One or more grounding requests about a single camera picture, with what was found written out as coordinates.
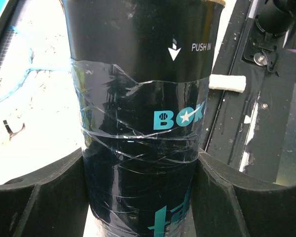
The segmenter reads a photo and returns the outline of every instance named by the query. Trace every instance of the white foam piece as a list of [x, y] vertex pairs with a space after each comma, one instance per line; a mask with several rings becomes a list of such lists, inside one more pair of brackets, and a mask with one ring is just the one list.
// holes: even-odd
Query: white foam piece
[[246, 77], [212, 74], [209, 88], [212, 90], [229, 90], [242, 93], [246, 89]]

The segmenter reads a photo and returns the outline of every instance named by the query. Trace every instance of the white star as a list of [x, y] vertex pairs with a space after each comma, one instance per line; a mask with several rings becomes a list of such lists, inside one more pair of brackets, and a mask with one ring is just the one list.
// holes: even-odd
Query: white star
[[185, 121], [189, 122], [189, 117], [190, 115], [188, 114], [188, 112], [185, 112], [185, 115], [180, 116], [182, 118], [182, 123], [184, 123]]

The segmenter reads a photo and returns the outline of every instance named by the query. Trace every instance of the beige lid rim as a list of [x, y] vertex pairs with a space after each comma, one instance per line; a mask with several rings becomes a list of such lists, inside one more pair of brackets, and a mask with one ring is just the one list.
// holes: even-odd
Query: beige lid rim
[[225, 1], [225, 0], [205, 0], [205, 1], [213, 1], [213, 2], [217, 2], [217, 3], [219, 3], [219, 4], [223, 5], [223, 6], [226, 5], [226, 1]]

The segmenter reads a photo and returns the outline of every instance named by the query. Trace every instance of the curved black bracket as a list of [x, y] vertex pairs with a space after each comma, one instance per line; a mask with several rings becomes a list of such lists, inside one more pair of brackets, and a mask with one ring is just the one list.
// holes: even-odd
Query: curved black bracket
[[5, 8], [2, 11], [2, 15], [0, 17], [0, 40], [1, 40], [2, 34], [4, 33], [5, 26], [8, 23], [11, 17], [11, 14], [13, 13], [18, 2], [19, 0], [7, 1]]
[[296, 186], [255, 179], [201, 153], [191, 198], [197, 237], [296, 237]]
[[0, 237], [82, 237], [88, 206], [79, 149], [0, 185]]
[[[286, 31], [293, 25], [290, 35]], [[296, 16], [290, 11], [279, 9], [275, 0], [267, 0], [259, 5], [258, 13], [252, 25], [250, 35], [243, 53], [246, 61], [254, 63], [254, 56], [262, 53], [267, 59], [267, 71], [279, 73], [276, 67], [278, 59], [294, 35]]]

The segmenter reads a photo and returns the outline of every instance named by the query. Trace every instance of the black cylinder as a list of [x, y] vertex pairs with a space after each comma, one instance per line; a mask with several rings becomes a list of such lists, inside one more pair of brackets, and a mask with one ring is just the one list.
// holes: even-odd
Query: black cylinder
[[289, 29], [294, 18], [288, 11], [281, 10], [275, 0], [268, 0], [263, 6], [261, 13], [257, 16], [257, 26], [261, 31], [281, 36]]
[[102, 236], [183, 235], [222, 0], [66, 0]]

